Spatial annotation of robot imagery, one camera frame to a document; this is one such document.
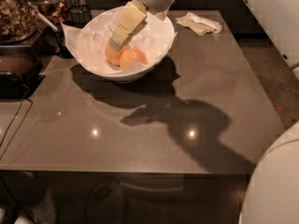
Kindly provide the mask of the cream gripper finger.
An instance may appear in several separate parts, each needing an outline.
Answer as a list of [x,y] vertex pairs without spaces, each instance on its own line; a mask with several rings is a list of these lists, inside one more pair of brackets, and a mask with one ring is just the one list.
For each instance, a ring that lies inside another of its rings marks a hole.
[[167,13],[168,13],[168,9],[157,12],[157,13],[155,14],[155,16],[156,16],[160,21],[164,21],[165,18],[167,17]]
[[117,26],[109,39],[110,47],[115,51],[120,51],[129,43],[146,18],[147,8],[142,2],[139,0],[128,2],[123,7]]

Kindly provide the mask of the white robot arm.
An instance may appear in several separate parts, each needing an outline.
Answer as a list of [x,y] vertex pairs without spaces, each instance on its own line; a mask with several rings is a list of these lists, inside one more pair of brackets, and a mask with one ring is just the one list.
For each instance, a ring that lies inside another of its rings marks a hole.
[[237,224],[247,179],[282,122],[230,32],[178,30],[171,55],[115,88],[111,169],[173,224]]

